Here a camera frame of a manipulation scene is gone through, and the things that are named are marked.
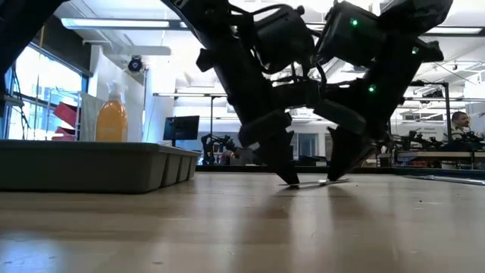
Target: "computer screen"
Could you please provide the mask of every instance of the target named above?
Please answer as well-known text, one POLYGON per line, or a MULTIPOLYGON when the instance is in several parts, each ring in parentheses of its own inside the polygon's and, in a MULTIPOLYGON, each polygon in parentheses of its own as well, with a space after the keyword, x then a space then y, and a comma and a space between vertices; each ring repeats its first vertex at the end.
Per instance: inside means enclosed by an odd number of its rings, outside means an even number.
POLYGON ((167 118, 164 140, 197 140, 199 120, 200 116, 167 118))

